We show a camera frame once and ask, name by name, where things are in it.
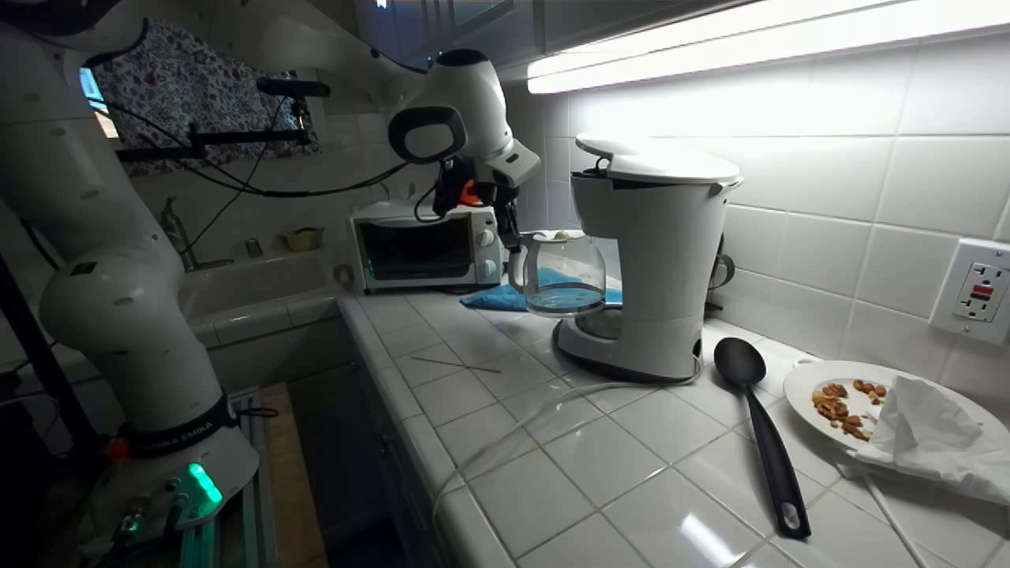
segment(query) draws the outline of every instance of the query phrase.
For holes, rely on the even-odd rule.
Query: blue cloth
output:
[[[565,291],[565,283],[581,283],[581,282],[565,277],[559,273],[541,273],[541,283],[559,289],[550,294],[553,310],[570,313],[575,306],[584,306],[589,291],[577,291],[577,289]],[[531,313],[527,298],[520,291],[515,291],[512,283],[469,294],[469,298],[460,298],[460,304],[469,310]],[[607,306],[623,306],[623,304],[624,304],[623,291],[607,291]]]

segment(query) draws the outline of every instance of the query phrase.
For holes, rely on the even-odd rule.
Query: under-cabinet light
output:
[[[591,43],[527,67],[534,94],[1010,27],[1010,0],[761,0]]]

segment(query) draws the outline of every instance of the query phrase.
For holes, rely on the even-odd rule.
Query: electrical outlet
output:
[[[1005,344],[1010,331],[1010,247],[959,239],[936,304],[933,326],[989,344]]]

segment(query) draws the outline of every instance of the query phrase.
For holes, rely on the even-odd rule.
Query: cabinet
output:
[[[426,67],[449,47],[503,65],[750,0],[357,0],[361,37],[387,58]]]

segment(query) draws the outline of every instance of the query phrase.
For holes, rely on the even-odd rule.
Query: coffee maker lid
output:
[[[577,137],[577,150],[610,160],[613,181],[632,185],[724,185],[736,186],[739,167],[692,150],[659,145],[630,137]]]

